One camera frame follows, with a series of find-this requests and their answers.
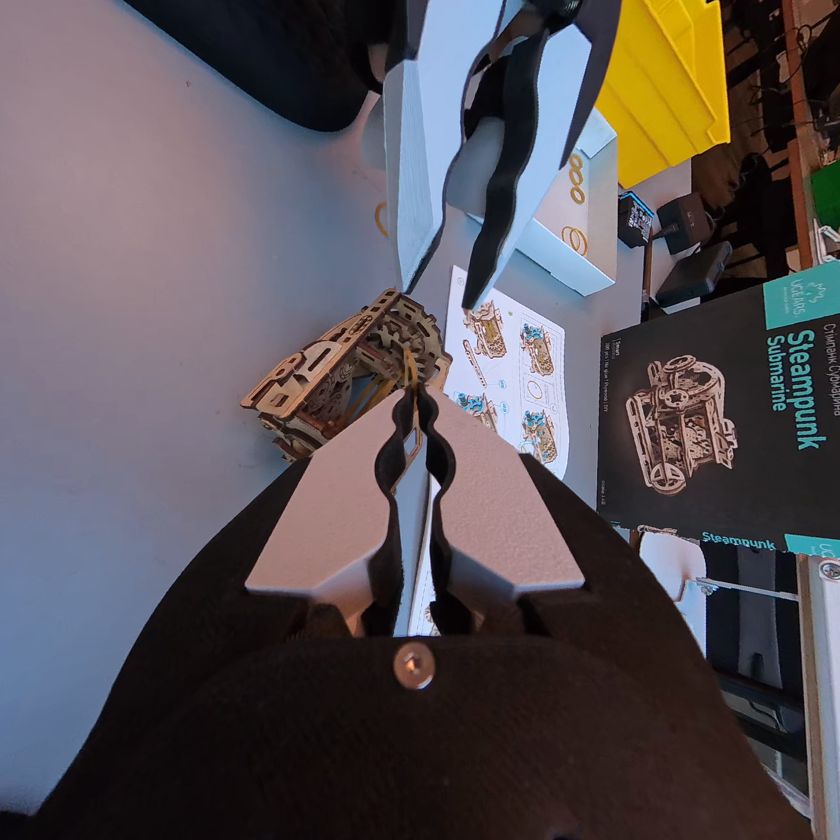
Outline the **stretched yellow rubber band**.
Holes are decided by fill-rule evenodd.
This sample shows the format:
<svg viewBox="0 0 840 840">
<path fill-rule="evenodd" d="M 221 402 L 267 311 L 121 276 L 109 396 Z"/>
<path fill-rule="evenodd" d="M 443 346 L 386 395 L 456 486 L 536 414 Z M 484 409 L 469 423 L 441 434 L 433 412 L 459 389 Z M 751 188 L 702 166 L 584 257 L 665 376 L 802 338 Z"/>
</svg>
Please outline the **stretched yellow rubber band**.
<svg viewBox="0 0 840 840">
<path fill-rule="evenodd" d="M 359 420 L 363 415 L 377 407 L 394 389 L 414 386 L 418 382 L 417 365 L 413 353 L 409 349 L 403 350 L 402 380 L 389 379 L 384 374 L 375 374 L 371 382 L 364 388 L 357 399 L 341 416 L 342 427 L 347 427 Z"/>
</svg>

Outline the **white cardboard tray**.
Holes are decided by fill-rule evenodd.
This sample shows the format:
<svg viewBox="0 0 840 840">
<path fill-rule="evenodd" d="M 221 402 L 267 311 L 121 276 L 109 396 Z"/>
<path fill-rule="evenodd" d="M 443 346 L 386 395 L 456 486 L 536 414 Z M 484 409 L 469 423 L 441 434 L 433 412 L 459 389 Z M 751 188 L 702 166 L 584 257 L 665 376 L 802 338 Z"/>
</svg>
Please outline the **white cardboard tray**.
<svg viewBox="0 0 840 840">
<path fill-rule="evenodd" d="M 456 165 L 450 196 L 454 205 L 478 224 L 484 222 L 487 180 L 498 162 L 502 137 L 501 119 L 481 119 Z M 586 256 L 576 253 L 560 236 L 560 174 L 564 166 L 522 230 L 516 247 L 554 279 L 587 297 L 611 287 L 616 277 L 617 133 L 593 110 L 575 149 L 590 162 Z"/>
</svg>

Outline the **wooden gear model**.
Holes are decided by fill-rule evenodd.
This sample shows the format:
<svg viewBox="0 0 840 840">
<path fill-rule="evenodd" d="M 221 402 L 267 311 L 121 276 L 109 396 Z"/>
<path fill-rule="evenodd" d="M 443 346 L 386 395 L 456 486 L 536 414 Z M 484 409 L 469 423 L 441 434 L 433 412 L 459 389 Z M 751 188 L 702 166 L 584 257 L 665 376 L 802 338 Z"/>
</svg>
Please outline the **wooden gear model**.
<svg viewBox="0 0 840 840">
<path fill-rule="evenodd" d="M 340 418 L 376 374 L 403 379 L 403 350 L 418 382 L 443 391 L 453 357 L 434 315 L 395 288 L 279 362 L 241 401 L 274 434 L 289 464 L 347 427 Z"/>
</svg>

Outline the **black model kit box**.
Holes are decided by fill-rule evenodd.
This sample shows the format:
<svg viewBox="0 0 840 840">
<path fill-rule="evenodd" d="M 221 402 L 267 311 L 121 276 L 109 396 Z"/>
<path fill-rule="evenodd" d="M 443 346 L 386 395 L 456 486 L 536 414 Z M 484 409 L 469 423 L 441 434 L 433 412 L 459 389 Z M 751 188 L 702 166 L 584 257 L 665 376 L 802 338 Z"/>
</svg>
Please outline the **black model kit box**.
<svg viewBox="0 0 840 840">
<path fill-rule="evenodd" d="M 774 280 L 602 339 L 596 508 L 838 558 L 838 294 Z"/>
</svg>

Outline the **white mat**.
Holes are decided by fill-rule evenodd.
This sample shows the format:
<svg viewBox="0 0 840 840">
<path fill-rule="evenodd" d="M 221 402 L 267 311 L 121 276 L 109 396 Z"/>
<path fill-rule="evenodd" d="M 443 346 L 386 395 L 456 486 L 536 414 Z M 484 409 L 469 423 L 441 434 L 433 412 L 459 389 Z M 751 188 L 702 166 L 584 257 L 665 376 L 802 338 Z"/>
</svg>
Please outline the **white mat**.
<svg viewBox="0 0 840 840">
<path fill-rule="evenodd" d="M 640 534 L 640 557 L 675 603 L 706 655 L 709 596 L 697 579 L 707 577 L 707 564 L 699 544 L 669 533 Z"/>
</svg>

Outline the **green plastic bin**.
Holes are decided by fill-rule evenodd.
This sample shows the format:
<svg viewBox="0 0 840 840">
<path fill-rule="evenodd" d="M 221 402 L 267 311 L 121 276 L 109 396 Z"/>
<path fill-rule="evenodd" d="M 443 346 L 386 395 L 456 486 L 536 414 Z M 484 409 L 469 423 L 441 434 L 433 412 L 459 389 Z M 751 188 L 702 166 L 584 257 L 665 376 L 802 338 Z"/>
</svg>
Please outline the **green plastic bin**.
<svg viewBox="0 0 840 840">
<path fill-rule="evenodd" d="M 840 160 L 836 160 L 811 175 L 815 216 L 835 230 L 839 230 L 839 170 Z"/>
</svg>

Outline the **group of yellow rubber bands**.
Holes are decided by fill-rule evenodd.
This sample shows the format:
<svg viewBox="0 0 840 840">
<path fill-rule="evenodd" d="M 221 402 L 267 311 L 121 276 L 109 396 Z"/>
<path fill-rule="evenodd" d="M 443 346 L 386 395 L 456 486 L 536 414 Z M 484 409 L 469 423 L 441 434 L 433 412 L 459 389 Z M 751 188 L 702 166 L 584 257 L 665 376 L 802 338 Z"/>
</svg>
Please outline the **group of yellow rubber bands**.
<svg viewBox="0 0 840 840">
<path fill-rule="evenodd" d="M 590 188 L 590 162 L 580 150 L 573 150 L 560 174 L 561 238 L 576 253 L 586 256 Z"/>
</svg>

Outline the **white metal frame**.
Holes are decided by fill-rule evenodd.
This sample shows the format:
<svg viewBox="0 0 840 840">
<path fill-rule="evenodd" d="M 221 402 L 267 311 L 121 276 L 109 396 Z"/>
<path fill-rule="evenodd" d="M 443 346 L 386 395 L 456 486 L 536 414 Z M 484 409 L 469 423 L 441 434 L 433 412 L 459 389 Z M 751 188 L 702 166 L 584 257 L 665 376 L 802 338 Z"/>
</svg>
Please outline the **white metal frame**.
<svg viewBox="0 0 840 840">
<path fill-rule="evenodd" d="M 816 838 L 839 838 L 838 560 L 796 561 L 812 829 Z"/>
</svg>

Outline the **black power adapter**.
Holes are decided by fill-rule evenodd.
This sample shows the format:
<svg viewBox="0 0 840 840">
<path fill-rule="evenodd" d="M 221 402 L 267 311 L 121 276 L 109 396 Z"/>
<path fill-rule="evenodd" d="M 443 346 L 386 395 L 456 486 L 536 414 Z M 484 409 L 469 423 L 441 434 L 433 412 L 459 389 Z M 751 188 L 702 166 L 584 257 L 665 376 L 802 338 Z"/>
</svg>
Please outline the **black power adapter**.
<svg viewBox="0 0 840 840">
<path fill-rule="evenodd" d="M 701 194 L 691 192 L 657 209 L 660 225 L 655 238 L 663 238 L 672 256 L 706 242 L 713 232 L 711 217 Z"/>
</svg>

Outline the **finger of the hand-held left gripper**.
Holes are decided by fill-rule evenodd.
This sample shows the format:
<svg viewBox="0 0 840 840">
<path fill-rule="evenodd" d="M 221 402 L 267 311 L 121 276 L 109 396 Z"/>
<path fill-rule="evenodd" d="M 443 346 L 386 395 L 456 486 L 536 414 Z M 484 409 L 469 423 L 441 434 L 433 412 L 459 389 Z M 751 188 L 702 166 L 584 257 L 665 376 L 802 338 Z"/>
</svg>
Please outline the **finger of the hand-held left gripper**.
<svg viewBox="0 0 840 840">
<path fill-rule="evenodd" d="M 590 40 L 575 26 L 514 46 L 504 118 L 483 118 L 460 156 L 460 208 L 481 219 L 461 307 L 480 306 L 563 166 Z"/>
<path fill-rule="evenodd" d="M 395 3 L 382 101 L 388 228 L 405 294 L 439 244 L 448 174 L 465 141 L 467 87 L 500 32 L 505 6 Z"/>
</svg>

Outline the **yellow plastic bin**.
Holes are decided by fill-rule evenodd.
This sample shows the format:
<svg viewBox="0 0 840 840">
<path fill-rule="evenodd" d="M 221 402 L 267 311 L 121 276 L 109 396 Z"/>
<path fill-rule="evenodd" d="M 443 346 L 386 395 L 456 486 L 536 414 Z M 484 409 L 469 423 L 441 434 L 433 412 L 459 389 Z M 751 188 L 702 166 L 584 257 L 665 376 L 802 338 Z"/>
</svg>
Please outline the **yellow plastic bin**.
<svg viewBox="0 0 840 840">
<path fill-rule="evenodd" d="M 596 109 L 617 135 L 617 180 L 631 188 L 730 142 L 721 6 L 623 1 Z"/>
</svg>

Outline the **thin metal rod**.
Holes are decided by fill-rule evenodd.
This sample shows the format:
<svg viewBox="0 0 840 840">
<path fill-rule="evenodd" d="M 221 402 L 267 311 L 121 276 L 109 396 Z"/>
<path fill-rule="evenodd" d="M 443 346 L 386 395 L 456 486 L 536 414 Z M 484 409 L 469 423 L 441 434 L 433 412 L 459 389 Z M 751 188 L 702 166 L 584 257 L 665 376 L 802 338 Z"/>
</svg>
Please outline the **thin metal rod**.
<svg viewBox="0 0 840 840">
<path fill-rule="evenodd" d="M 705 595 L 711 595 L 714 592 L 719 590 L 730 590 L 736 592 L 744 592 L 754 595 L 761 595 L 761 596 L 768 596 L 772 597 L 777 600 L 783 600 L 787 602 L 799 602 L 800 596 L 796 593 L 790 593 L 787 591 L 774 591 L 774 590 L 767 590 L 760 587 L 750 586 L 746 584 L 738 584 L 738 583 L 731 583 L 725 581 L 717 581 L 713 579 L 709 579 L 707 577 L 697 576 L 696 578 L 692 579 L 694 583 L 700 588 L 700 590 Z"/>
</svg>

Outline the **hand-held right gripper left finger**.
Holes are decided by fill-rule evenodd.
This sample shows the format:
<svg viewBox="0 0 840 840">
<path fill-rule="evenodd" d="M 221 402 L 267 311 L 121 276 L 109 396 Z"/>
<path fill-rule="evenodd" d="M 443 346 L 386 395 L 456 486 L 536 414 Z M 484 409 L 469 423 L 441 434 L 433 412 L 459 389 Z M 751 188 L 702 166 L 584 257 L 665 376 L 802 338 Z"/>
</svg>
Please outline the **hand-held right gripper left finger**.
<svg viewBox="0 0 840 840">
<path fill-rule="evenodd" d="M 245 581 L 250 595 L 336 607 L 367 637 L 392 637 L 404 588 L 394 487 L 406 470 L 415 389 L 384 399 L 304 462 Z"/>
</svg>

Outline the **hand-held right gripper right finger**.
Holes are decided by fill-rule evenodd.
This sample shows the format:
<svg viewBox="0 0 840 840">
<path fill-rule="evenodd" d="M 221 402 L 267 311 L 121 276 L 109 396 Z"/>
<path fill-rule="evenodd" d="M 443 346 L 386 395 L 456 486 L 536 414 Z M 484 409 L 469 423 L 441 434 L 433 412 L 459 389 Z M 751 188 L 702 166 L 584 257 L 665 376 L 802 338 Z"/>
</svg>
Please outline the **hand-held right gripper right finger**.
<svg viewBox="0 0 840 840">
<path fill-rule="evenodd" d="M 527 466 L 540 467 L 446 395 L 420 386 L 426 465 L 439 490 L 429 552 L 442 635 L 466 635 L 476 619 L 525 595 L 578 590 L 585 576 Z"/>
</svg>

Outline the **black rounded pad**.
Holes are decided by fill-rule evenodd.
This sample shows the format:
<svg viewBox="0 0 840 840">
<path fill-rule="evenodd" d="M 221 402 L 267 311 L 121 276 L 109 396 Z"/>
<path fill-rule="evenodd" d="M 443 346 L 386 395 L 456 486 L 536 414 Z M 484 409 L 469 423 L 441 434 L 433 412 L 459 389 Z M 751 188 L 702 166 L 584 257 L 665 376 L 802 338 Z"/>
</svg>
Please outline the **black rounded pad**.
<svg viewBox="0 0 840 840">
<path fill-rule="evenodd" d="M 338 132 L 382 93 L 393 1 L 128 1 L 269 110 Z"/>
</svg>

